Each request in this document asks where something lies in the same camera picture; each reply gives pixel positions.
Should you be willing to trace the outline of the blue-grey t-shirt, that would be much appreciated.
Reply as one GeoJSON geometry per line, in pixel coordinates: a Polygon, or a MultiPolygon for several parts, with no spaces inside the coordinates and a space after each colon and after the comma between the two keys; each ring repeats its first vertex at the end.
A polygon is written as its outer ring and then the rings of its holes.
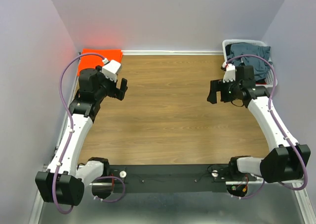
{"type": "MultiPolygon", "coordinates": [[[[236,43],[225,46],[225,50],[228,60],[240,55],[251,54],[261,57],[268,61],[270,64],[272,64],[272,61],[270,60],[270,46],[259,46],[248,43],[236,43]]],[[[257,82],[263,82],[267,76],[267,73],[270,70],[270,67],[267,65],[267,63],[256,57],[241,57],[232,60],[231,64],[235,66],[252,66],[254,71],[254,78],[257,82]]]]}

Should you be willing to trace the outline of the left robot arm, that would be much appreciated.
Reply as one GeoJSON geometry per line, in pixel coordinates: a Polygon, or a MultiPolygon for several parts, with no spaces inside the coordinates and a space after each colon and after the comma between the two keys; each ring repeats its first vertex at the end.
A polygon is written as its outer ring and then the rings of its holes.
{"type": "Polygon", "coordinates": [[[77,206],[84,189],[93,181],[112,179],[109,161],[92,157],[77,168],[83,142],[91,129],[101,103],[106,97],[122,101],[128,89],[123,78],[117,87],[120,63],[86,68],[79,73],[79,88],[69,105],[67,127],[54,158],[45,172],[38,172],[35,182],[44,202],[77,206]]]}

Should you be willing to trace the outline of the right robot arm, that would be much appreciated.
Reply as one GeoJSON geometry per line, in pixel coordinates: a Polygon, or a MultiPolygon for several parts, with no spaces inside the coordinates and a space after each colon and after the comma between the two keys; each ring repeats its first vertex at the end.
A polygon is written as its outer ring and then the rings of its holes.
{"type": "Polygon", "coordinates": [[[239,180],[249,173],[263,178],[267,183],[303,178],[311,151],[286,128],[270,100],[267,88],[256,85],[252,66],[224,64],[223,69],[224,77],[210,82],[207,101],[217,103],[217,92],[220,93],[221,102],[242,101],[259,124],[269,147],[265,158],[231,158],[228,177],[239,180]]]}

